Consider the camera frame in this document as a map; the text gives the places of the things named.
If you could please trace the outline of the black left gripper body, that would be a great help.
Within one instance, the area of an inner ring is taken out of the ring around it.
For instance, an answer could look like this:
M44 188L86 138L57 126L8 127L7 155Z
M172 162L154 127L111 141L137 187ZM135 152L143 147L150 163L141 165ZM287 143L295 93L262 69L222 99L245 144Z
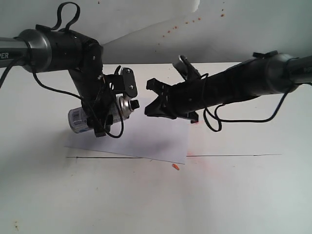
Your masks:
M75 65L69 74L81 98L82 107L110 107L114 96L102 73L103 47L87 36L70 36Z

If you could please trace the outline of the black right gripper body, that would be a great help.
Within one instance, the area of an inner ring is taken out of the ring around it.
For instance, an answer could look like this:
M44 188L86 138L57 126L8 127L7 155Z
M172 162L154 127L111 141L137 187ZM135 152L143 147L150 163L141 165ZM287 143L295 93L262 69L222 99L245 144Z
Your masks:
M190 112L234 98L234 73L226 70L207 78L184 81L165 88L167 118L185 118Z

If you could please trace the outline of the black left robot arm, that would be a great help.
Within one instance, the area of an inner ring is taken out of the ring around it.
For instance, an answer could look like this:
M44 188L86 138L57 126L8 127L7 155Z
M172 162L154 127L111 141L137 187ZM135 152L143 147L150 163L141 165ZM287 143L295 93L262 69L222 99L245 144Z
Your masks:
M81 106L68 113L73 132L92 130L97 137L110 136L111 126L123 124L139 107L134 73L118 66L103 73L103 48L98 41L69 30L27 29L15 38L1 38L0 79L5 81L14 66L34 77L39 73L68 71Z

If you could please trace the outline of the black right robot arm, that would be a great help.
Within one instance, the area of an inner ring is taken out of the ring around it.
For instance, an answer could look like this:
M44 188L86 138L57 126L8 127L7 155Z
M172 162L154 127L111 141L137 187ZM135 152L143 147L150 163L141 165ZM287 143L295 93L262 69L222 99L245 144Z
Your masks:
M290 93L312 81L311 57L298 58L277 51L253 53L252 59L212 76L200 74L184 56L179 57L174 68L183 82L169 85L155 78L147 81L146 88L158 96L145 107L146 116L197 123L197 110Z

